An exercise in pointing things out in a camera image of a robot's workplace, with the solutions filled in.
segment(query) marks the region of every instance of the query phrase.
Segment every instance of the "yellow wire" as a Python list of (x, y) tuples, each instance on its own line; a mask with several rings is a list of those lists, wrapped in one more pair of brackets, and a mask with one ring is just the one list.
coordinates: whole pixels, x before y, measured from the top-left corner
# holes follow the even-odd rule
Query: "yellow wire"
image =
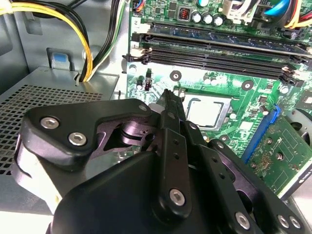
[(295, 28), (296, 24), (299, 21), (301, 4), (302, 4), (302, 0), (298, 0), (296, 12), (295, 12), (292, 20), (289, 22), (289, 24), (285, 25), (285, 28), (291, 28), (291, 29)]
[[(82, 32), (77, 28), (76, 25), (74, 25), (67, 17), (65, 17), (61, 13), (59, 13), (59, 12), (49, 8), (49, 7), (34, 4), (34, 3), (13, 2), (12, 3), (12, 10), (14, 12), (22, 11), (22, 12), (37, 12), (37, 13), (47, 14), (47, 15), (51, 15), (51, 16), (54, 16), (56, 18), (59, 18), (59, 19), (65, 21), (66, 23), (68, 23), (73, 28), (73, 30), (77, 33), (77, 35), (79, 36), (81, 43), (84, 47), (84, 50), (86, 52), (86, 59), (87, 59), (88, 65), (87, 65), (86, 76), (84, 77), (83, 82), (85, 82), (88, 79), (88, 77), (91, 75), (92, 68), (93, 68), (92, 55), (91, 55), (91, 51), (90, 51), (90, 48), (88, 46), (86, 39), (84, 38)], [(7, 13), (8, 12), (5, 9), (0, 9), (0, 16), (3, 14), (7, 14)]]
[(300, 23), (296, 24), (296, 27), (306, 27), (306, 26), (309, 26), (310, 24), (312, 24), (312, 19), (300, 22)]

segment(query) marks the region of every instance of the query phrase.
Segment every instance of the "black capacitor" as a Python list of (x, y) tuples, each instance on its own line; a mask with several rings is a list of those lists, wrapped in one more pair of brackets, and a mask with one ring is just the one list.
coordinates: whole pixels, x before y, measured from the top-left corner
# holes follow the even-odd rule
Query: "black capacitor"
[(264, 116), (267, 116), (269, 114), (269, 110), (264, 105), (259, 106), (259, 110)]
[(194, 23), (201, 22), (201, 14), (198, 11), (192, 13), (192, 21)]
[(144, 79), (144, 76), (139, 76), (139, 78), (136, 81), (136, 89), (138, 90), (143, 89), (143, 79)]
[(216, 14), (216, 15), (213, 16), (213, 18), (214, 18), (214, 20), (213, 20), (214, 26), (219, 27), (219, 26), (221, 26), (223, 24), (224, 20), (223, 20), (223, 17), (221, 15)]
[(202, 14), (202, 21), (204, 24), (211, 24), (213, 22), (214, 18), (209, 12), (204, 12)]

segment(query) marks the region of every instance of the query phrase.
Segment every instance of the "blue expansion slot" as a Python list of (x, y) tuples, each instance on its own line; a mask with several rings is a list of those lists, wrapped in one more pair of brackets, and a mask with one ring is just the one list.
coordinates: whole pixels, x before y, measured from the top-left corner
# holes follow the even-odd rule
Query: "blue expansion slot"
[(274, 106), (275, 106), (275, 109), (271, 110), (271, 112), (262, 119), (257, 131), (254, 133), (253, 138), (249, 142), (243, 156), (241, 157), (244, 163), (246, 164), (248, 163), (249, 159), (253, 155), (254, 150), (257, 148), (260, 140), (262, 139), (263, 135), (269, 128), (270, 124), (275, 123), (277, 117), (279, 116), (281, 109), (279, 108), (279, 106), (275, 104)]

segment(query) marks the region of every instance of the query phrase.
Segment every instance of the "white connector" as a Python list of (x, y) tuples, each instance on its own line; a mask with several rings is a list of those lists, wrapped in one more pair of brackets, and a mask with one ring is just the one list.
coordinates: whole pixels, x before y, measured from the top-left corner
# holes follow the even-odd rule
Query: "white connector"
[(250, 23), (253, 18), (255, 11), (259, 5), (261, 0), (258, 0), (256, 4), (253, 6), (252, 9), (250, 9), (247, 13), (245, 13), (244, 9), (248, 8), (248, 4), (246, 4), (247, 7), (245, 7), (244, 3), (241, 1), (236, 0), (224, 0), (222, 5), (222, 14), (226, 16), (227, 19), (232, 20), (235, 24), (241, 24), (242, 21), (245, 25)]
[(140, 17), (131, 18), (131, 34), (132, 33), (147, 33), (151, 29), (148, 23), (141, 23)]
[(0, 9), (1, 8), (8, 14), (13, 14), (13, 8), (10, 0), (0, 0)]

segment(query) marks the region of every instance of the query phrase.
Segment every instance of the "capacitor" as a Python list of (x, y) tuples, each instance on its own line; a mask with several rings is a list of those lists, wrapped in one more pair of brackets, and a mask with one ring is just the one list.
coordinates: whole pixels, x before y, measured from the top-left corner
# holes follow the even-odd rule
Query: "capacitor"
[(203, 80), (204, 80), (204, 84), (206, 84), (206, 85), (209, 85), (210, 82), (211, 82), (210, 79), (209, 79), (209, 76), (204, 76)]
[(236, 119), (236, 114), (235, 113), (231, 113), (230, 114), (230, 119)]
[(283, 87), (281, 87), (281, 88), (279, 89), (279, 91), (280, 91), (282, 94), (286, 94), (286, 93), (288, 93), (289, 88), (288, 88), (288, 86), (283, 86)]
[(136, 81), (136, 89), (137, 89), (137, 90), (142, 90), (142, 89), (143, 89), (143, 80), (138, 79), (138, 80)]
[(199, 23), (201, 21), (201, 14), (197, 11), (192, 13), (192, 21), (194, 23)]
[(269, 114), (269, 110), (264, 105), (259, 106), (259, 110), (264, 116), (267, 116)]
[(211, 81), (211, 85), (218, 85), (219, 84), (219, 81), (215, 77), (212, 77), (210, 79), (210, 81)]
[(213, 23), (214, 23), (214, 26), (221, 26), (223, 24), (223, 18), (221, 15), (219, 14), (216, 14), (213, 16)]
[(213, 22), (213, 16), (211, 14), (209, 14), (208, 12), (204, 12), (202, 14), (202, 21), (205, 23), (205, 24), (211, 24)]
[(204, 7), (207, 6), (209, 3), (209, 0), (197, 0), (198, 5)]
[(268, 137), (268, 138), (266, 138), (266, 140), (265, 140), (265, 143), (267, 143), (268, 145), (271, 145), (272, 144), (272, 138), (271, 137)]
[(255, 162), (252, 162), (252, 163), (250, 164), (250, 166), (251, 166), (252, 168), (256, 168), (256, 167), (257, 167), (257, 165), (256, 165)]
[(282, 161), (284, 159), (284, 156), (281, 153), (277, 153), (275, 156), (277, 160)]

